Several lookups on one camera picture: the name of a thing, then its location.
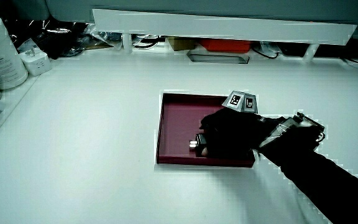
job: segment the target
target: white tabletop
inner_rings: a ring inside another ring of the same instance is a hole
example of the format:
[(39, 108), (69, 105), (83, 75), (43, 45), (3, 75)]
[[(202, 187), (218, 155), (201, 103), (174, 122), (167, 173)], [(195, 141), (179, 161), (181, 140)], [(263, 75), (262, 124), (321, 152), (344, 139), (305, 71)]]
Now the white tabletop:
[(358, 174), (358, 65), (250, 57), (221, 65), (99, 49), (53, 61), (0, 127), (0, 223), (327, 222), (266, 159), (155, 164), (161, 92), (245, 90), (260, 114), (318, 120), (318, 152)]

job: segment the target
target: white bottle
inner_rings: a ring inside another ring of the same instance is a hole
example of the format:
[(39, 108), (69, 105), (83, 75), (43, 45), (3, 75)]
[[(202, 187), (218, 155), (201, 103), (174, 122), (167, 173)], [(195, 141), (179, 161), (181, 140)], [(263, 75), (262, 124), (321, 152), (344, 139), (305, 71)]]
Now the white bottle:
[(0, 19), (0, 90), (16, 87), (27, 77), (27, 70)]

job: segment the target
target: white plug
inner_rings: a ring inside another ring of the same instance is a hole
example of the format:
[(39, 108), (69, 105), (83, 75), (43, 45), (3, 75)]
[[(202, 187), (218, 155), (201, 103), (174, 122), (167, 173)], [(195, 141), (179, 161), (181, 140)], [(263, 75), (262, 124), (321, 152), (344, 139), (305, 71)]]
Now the white plug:
[(34, 48), (19, 54), (24, 66), (33, 76), (41, 75), (52, 69), (48, 55), (39, 48)]

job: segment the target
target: red tray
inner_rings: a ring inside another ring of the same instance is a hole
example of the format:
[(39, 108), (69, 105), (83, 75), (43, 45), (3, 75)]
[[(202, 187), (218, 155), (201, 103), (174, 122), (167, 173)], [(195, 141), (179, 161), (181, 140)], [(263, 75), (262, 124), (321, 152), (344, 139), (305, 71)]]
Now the red tray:
[(253, 154), (242, 159), (215, 159), (197, 157), (189, 150), (189, 140), (193, 140), (201, 120), (223, 108), (226, 96), (205, 96), (164, 93), (160, 129), (157, 143), (158, 164), (185, 164), (202, 166), (252, 167)]

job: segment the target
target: black glove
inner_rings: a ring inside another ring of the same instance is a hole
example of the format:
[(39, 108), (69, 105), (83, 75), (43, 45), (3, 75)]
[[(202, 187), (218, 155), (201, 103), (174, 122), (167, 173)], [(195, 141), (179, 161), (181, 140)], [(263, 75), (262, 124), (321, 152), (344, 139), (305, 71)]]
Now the black glove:
[(264, 118), (223, 108), (201, 120), (208, 157), (243, 159), (283, 122), (285, 118)]
[(276, 165), (299, 150), (313, 150), (319, 143), (321, 130), (317, 126), (292, 127), (273, 141), (259, 147), (279, 124), (287, 119), (264, 118), (258, 114), (241, 113), (223, 108), (201, 120), (207, 157), (244, 159), (255, 149)]

